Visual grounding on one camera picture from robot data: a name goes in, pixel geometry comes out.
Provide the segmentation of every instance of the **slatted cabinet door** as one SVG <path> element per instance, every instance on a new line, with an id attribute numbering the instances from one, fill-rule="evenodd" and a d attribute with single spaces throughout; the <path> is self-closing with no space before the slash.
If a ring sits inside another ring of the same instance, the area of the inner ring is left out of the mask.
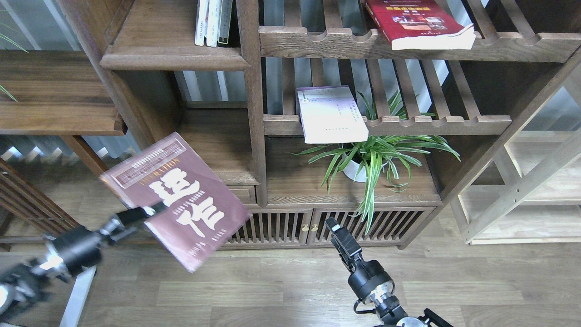
<path id="1" fill-rule="evenodd" d="M 224 244 L 228 248 L 296 247 L 307 243 L 313 210 L 252 210 L 252 217 Z"/>
<path id="2" fill-rule="evenodd" d="M 353 208 L 315 209 L 307 244 L 323 246 L 331 243 L 331 231 L 325 225 L 325 220 L 333 217 L 362 245 L 398 246 L 433 209 L 434 207 L 378 208 L 373 214 L 368 234 L 365 234 L 367 223 L 362 222 L 360 216 L 354 216 Z"/>

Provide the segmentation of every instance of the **white flower pot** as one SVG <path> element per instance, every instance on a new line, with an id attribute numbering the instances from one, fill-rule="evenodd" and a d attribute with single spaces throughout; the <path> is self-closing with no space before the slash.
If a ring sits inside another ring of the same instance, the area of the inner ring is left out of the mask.
<path id="1" fill-rule="evenodd" d="M 357 174 L 357 171 L 359 170 L 359 165 L 361 165 L 361 163 L 357 163 L 351 160 L 347 164 L 347 167 L 345 167 L 345 169 L 343 170 L 343 173 L 345 174 L 345 176 L 349 177 L 349 179 L 354 180 L 355 182 L 364 183 L 367 180 L 367 172 L 365 171 L 365 167 L 363 167 L 361 168 L 359 174 Z"/>

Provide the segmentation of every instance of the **cabinet leg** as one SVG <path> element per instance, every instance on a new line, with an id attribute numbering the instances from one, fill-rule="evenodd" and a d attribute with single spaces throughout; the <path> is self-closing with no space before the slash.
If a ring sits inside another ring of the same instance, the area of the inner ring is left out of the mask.
<path id="1" fill-rule="evenodd" d="M 60 138 L 63 139 L 97 177 L 109 169 L 81 136 L 62 135 Z"/>

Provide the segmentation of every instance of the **robotic arm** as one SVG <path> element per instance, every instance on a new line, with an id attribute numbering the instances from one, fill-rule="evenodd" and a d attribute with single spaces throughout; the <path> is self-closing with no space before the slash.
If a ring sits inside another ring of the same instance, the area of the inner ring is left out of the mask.
<path id="1" fill-rule="evenodd" d="M 98 231 L 77 227 L 61 236 L 49 237 L 43 258 L 14 266 L 0 275 L 0 323 L 29 310 L 37 302 L 48 301 L 42 290 L 51 278 L 68 282 L 101 261 L 101 247 L 111 246 L 137 230 L 137 223 L 162 212 L 160 202 L 151 207 L 129 209 L 114 214 Z"/>
<path id="2" fill-rule="evenodd" d="M 423 317 L 409 317 L 393 295 L 395 284 L 377 260 L 364 261 L 361 247 L 349 231 L 341 227 L 331 217 L 325 224 L 332 233 L 331 243 L 339 251 L 339 256 L 347 270 L 351 272 L 347 282 L 357 296 L 353 306 L 356 314 L 376 314 L 382 325 L 388 327 L 452 327 L 430 309 L 424 310 Z M 375 305 L 374 309 L 359 311 L 359 304 Z"/>

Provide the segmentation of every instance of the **wooden floor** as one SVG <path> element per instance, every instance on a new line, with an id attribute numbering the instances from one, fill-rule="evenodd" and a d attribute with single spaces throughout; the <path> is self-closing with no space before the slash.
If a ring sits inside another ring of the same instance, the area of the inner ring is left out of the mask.
<path id="1" fill-rule="evenodd" d="M 14 164 L 91 228 L 123 206 L 81 165 Z M 0 269 L 44 253 L 14 246 Z M 193 274 L 159 245 L 104 251 L 80 326 L 374 326 L 334 248 L 216 252 Z M 468 246 L 444 210 L 405 250 L 366 247 L 396 281 L 410 315 L 426 307 L 456 327 L 581 326 L 581 244 Z M 58 326 L 71 285 L 12 321 Z"/>

